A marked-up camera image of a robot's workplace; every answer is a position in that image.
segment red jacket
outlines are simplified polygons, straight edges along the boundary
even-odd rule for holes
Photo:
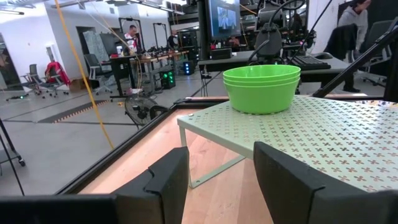
[[[60,76],[60,78],[64,82],[64,84],[66,84],[67,86],[70,85],[70,80],[67,76],[67,73],[63,70],[63,68],[59,62],[50,62],[47,65],[47,69],[45,70],[45,73],[47,74],[48,72],[50,72],[51,68],[55,69],[55,72],[57,73],[57,75]],[[55,80],[55,78],[49,78],[49,79],[47,79],[47,82],[53,83],[53,82],[56,82],[56,80]]]

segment bowl rim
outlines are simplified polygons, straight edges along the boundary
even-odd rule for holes
[[[224,83],[224,85],[229,85],[229,86],[232,86],[232,87],[243,87],[243,88],[264,88],[264,87],[275,87],[275,86],[283,86],[283,85],[289,85],[289,84],[293,84],[293,83],[296,83],[296,82],[299,82],[300,80],[296,80],[296,81],[294,81],[294,82],[290,82],[290,83],[285,83],[285,84],[279,84],[279,85],[271,85],[271,86],[238,86],[238,85],[230,85],[230,84],[227,84],[227,83],[225,83],[225,82],[223,82]]]
[[[280,82],[280,81],[284,81],[284,80],[290,80],[290,79],[294,79],[294,78],[301,78],[300,74],[298,74],[296,77],[291,77],[291,78],[285,78],[285,79],[281,79],[281,80],[269,80],[269,81],[258,81],[258,82],[244,82],[244,81],[236,81],[236,80],[229,80],[227,78],[223,78],[223,80],[227,80],[229,82],[241,82],[241,83],[272,83],[272,82]]]
[[[227,71],[223,71],[223,76],[233,77],[233,76],[230,76],[230,75],[225,75],[225,72],[233,71],[233,70],[239,70],[239,69],[246,68],[246,67],[275,67],[275,66],[295,67],[295,68],[298,68],[298,71],[296,71],[297,73],[301,72],[301,68],[298,67],[298,66],[294,66],[294,65],[253,65],[253,66],[243,66],[243,67],[239,67],[239,68],[232,68],[232,69],[229,69]],[[281,76],[284,76],[284,75],[291,75],[291,74],[296,73],[296,72],[286,73],[286,74],[283,74],[283,75],[273,75],[271,77],[281,77]],[[248,78],[248,79],[251,79],[251,78],[270,78],[270,77],[233,77],[233,78],[237,78],[237,79]]]

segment keyboard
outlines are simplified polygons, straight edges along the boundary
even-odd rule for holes
[[[331,66],[328,63],[322,62],[321,60],[316,59],[309,55],[296,56],[293,59],[293,61],[291,62],[291,65],[300,67],[302,71],[330,69],[331,68]]]

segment stacked bowls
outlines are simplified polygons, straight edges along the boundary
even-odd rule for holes
[[[252,114],[277,113],[289,108],[300,81],[300,68],[256,65],[224,72],[224,85],[234,109]]]

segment perforated shelf top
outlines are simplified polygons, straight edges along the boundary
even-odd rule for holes
[[[276,114],[240,113],[225,102],[178,125],[248,158],[262,141],[365,191],[398,189],[397,108],[295,96]]]

